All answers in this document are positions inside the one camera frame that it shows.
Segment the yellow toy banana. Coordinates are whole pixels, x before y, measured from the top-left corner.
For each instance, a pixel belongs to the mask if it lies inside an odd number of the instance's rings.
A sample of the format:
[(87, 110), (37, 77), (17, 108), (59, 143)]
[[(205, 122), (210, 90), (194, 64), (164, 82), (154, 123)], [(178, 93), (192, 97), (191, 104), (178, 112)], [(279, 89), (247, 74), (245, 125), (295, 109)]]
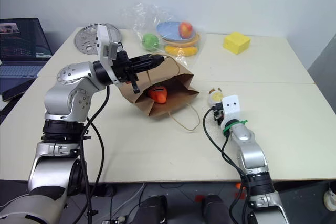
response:
[(167, 54), (177, 57), (189, 57), (198, 53), (197, 47), (164, 46), (164, 50)]

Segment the blue plate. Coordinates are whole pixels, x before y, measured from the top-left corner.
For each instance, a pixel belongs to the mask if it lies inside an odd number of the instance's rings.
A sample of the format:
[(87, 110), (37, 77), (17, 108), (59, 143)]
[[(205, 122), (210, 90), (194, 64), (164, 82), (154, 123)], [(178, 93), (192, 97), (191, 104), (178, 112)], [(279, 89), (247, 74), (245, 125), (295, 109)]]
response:
[(183, 38), (180, 35), (179, 27), (181, 22), (161, 22), (157, 24), (157, 33), (165, 40), (171, 42), (188, 42), (195, 38), (196, 32), (192, 31), (191, 36), (188, 38)]

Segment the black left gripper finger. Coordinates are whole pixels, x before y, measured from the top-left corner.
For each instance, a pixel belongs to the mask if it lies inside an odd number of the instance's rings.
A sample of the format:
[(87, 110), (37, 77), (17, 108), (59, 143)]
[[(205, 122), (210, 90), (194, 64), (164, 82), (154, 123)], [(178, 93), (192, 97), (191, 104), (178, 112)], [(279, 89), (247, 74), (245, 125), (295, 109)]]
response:
[(136, 65), (136, 72), (145, 72), (158, 67), (160, 63), (143, 62)]
[(146, 54), (135, 57), (136, 64), (160, 65), (164, 60), (164, 56), (161, 54)]

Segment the green zip tie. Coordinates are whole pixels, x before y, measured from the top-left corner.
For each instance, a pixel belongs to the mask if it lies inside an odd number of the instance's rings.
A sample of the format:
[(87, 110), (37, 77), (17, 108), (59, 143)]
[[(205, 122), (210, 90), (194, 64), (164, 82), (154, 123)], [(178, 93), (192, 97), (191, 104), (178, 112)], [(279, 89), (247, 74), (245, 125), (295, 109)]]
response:
[(234, 125), (236, 124), (243, 124), (245, 125), (246, 123), (248, 122), (248, 120), (242, 120), (242, 121), (239, 121), (239, 120), (236, 120), (235, 122), (232, 122), (232, 123), (228, 123), (224, 129), (222, 130), (223, 134), (225, 134), (230, 128), (232, 128)]

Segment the red toy apple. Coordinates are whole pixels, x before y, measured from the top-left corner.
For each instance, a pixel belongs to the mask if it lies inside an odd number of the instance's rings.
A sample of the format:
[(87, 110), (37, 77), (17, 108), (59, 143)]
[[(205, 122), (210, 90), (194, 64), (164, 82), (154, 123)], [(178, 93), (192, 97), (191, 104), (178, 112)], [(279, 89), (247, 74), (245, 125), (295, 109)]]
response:
[(189, 22), (180, 22), (179, 24), (179, 35), (183, 39), (189, 39), (193, 36), (193, 26)]

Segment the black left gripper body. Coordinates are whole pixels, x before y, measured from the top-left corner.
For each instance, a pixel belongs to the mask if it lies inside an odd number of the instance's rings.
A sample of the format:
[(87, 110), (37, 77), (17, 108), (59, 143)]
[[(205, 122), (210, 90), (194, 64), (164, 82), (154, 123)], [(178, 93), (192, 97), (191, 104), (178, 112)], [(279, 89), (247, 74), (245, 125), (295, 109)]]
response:
[(117, 53), (116, 60), (113, 60), (112, 66), (112, 70), (118, 80), (122, 83), (131, 83), (135, 94), (140, 93), (136, 83), (139, 80), (136, 72), (138, 61), (137, 57), (130, 59), (127, 52), (123, 50)]

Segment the black flat board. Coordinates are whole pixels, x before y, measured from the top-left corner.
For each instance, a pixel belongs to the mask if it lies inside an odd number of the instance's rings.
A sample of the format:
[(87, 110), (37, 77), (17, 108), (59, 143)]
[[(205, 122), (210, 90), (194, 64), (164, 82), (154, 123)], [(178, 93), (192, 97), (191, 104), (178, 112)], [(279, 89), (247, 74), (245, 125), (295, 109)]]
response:
[(6, 90), (2, 94), (2, 101), (7, 102), (21, 94), (24, 94), (35, 80), (36, 80), (35, 78), (29, 79), (23, 82), (22, 84), (19, 84), (11, 89)]

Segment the perforated round metal disc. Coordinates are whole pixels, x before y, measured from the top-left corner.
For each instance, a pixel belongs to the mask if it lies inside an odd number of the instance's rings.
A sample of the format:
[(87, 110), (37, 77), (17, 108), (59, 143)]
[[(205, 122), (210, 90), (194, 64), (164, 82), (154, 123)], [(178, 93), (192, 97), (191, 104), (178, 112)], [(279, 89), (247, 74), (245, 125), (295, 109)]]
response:
[(113, 41), (117, 41), (117, 42), (122, 41), (122, 35), (120, 31), (114, 25), (109, 24), (109, 23), (92, 24), (92, 25), (82, 28), (75, 35), (74, 44), (75, 44), (75, 47), (81, 53), (84, 53), (87, 55), (97, 54), (96, 36), (97, 36), (98, 24), (104, 25), (110, 30)]

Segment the dark rounded shape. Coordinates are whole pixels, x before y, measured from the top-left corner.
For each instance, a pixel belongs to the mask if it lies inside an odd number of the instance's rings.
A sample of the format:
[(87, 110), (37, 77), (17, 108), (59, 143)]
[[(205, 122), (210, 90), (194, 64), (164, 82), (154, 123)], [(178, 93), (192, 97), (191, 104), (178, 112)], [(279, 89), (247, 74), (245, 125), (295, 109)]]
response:
[(132, 224), (167, 224), (168, 203), (164, 195), (146, 199), (137, 210)]

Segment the orange bowl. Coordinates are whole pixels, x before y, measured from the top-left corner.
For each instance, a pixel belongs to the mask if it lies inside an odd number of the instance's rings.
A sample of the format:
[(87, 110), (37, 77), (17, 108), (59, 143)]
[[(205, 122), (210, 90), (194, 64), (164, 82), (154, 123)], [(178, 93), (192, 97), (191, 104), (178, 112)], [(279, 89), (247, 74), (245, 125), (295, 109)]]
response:
[(191, 46), (195, 46), (199, 40), (200, 40), (200, 35), (196, 34), (195, 37), (187, 42), (174, 42), (174, 41), (169, 41), (166, 39), (162, 39), (163, 43), (165, 45), (169, 45), (169, 46), (174, 46), (174, 47), (191, 47)]

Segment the brown paper bag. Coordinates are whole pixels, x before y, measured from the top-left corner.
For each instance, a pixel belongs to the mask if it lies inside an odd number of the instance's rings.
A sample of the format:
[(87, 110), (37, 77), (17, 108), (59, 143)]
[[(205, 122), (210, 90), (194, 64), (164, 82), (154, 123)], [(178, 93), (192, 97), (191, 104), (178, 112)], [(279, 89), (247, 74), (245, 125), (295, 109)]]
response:
[[(126, 100), (135, 105), (146, 116), (158, 117), (167, 114), (182, 128), (192, 132), (201, 123), (199, 114), (196, 113), (197, 124), (188, 128), (173, 116), (173, 112), (185, 106), (189, 106), (192, 110), (195, 109), (191, 102), (198, 96), (199, 92), (190, 86), (194, 74), (173, 57), (164, 55), (164, 59), (158, 67), (138, 74), (137, 84), (140, 93), (135, 94), (130, 84), (123, 84), (119, 90)], [(148, 88), (155, 85), (166, 87), (167, 101), (165, 104), (158, 104), (147, 96)]]

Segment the white and yellow plush toy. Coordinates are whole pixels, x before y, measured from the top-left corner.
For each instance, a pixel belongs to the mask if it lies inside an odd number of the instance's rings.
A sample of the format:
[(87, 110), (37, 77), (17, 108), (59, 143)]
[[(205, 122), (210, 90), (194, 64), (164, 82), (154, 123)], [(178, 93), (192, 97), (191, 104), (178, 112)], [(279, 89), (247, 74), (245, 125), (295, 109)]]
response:
[(208, 104), (214, 106), (217, 103), (221, 103), (224, 95), (221, 88), (212, 88), (208, 93)]

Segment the clear plastic bag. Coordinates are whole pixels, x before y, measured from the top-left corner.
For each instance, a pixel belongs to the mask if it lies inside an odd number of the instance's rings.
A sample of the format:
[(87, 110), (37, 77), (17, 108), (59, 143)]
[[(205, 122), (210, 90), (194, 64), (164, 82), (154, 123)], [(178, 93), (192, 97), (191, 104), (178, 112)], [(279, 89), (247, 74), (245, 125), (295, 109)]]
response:
[[(201, 50), (203, 48), (203, 44), (205, 42), (206, 35), (205, 33), (198, 28), (196, 25), (191, 23), (191, 21), (187, 19), (182, 19), (181, 17), (171, 13), (167, 9), (161, 8), (157, 5), (150, 5), (145, 3), (137, 3), (133, 6), (130, 6), (122, 11), (122, 18), (124, 20), (125, 26), (130, 29), (135, 38), (140, 43), (140, 46), (142, 46), (142, 36), (147, 33), (155, 34), (159, 39), (159, 47), (156, 51), (148, 51), (150, 53), (161, 53), (168, 56), (173, 57), (176, 61), (179, 63), (184, 64), (185, 66), (191, 68), (193, 65), (195, 65), (196, 61), (198, 60), (198, 57), (201, 53)], [(198, 53), (193, 56), (189, 57), (177, 57), (169, 55), (165, 52), (164, 46), (165, 45), (162, 41), (162, 37), (158, 34), (156, 31), (157, 24), (161, 22), (189, 22), (192, 24), (193, 29), (195, 30), (196, 34), (200, 35), (199, 42), (192, 47), (198, 48)]]

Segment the white caster wheel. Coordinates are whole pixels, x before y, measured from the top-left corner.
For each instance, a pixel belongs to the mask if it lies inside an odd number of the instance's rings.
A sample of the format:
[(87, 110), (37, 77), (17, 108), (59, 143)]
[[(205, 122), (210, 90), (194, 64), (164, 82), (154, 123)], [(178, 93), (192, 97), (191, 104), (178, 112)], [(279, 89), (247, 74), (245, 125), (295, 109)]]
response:
[(327, 210), (330, 212), (336, 211), (336, 194), (328, 189), (323, 195), (323, 203)]

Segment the dark open laptop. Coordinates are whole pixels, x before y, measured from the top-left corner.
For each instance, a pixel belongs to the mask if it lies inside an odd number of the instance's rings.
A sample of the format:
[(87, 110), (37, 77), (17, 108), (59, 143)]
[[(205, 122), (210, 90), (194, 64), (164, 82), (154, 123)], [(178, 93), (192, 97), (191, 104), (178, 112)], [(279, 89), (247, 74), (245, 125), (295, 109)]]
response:
[(52, 56), (38, 18), (0, 19), (0, 93), (37, 78)]

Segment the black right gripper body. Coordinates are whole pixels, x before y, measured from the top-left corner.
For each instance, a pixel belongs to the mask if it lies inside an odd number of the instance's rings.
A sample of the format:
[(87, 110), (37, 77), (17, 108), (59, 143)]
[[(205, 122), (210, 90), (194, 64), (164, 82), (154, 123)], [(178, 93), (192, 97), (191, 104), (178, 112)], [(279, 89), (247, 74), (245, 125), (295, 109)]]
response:
[(212, 106), (213, 111), (213, 119), (215, 122), (217, 122), (218, 125), (221, 125), (223, 119), (224, 119), (224, 109), (223, 104), (221, 102), (215, 103)]

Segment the green toy apple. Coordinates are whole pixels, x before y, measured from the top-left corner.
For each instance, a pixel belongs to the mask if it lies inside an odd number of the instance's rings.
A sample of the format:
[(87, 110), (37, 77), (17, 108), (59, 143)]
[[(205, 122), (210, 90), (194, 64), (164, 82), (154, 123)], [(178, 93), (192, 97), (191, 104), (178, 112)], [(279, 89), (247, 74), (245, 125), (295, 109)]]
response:
[(147, 33), (142, 36), (142, 46), (147, 51), (156, 51), (159, 44), (159, 39), (155, 34)]

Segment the orange clip under table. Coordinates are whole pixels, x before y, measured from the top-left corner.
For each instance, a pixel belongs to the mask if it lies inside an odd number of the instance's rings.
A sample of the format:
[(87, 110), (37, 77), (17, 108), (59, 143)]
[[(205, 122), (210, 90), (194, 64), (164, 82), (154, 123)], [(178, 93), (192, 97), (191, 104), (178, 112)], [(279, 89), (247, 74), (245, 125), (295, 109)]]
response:
[(235, 187), (237, 189), (237, 191), (235, 192), (235, 197), (238, 199), (245, 199), (246, 198), (245, 186), (241, 187), (241, 183), (236, 183)]

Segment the yellow cheese block toy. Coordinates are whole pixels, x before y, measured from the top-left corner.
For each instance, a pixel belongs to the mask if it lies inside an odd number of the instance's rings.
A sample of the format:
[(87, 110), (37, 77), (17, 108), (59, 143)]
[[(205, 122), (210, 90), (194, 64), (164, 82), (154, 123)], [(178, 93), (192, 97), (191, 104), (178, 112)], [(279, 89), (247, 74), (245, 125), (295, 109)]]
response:
[(230, 52), (238, 55), (245, 51), (250, 44), (250, 38), (239, 33), (233, 32), (224, 38), (223, 47)]

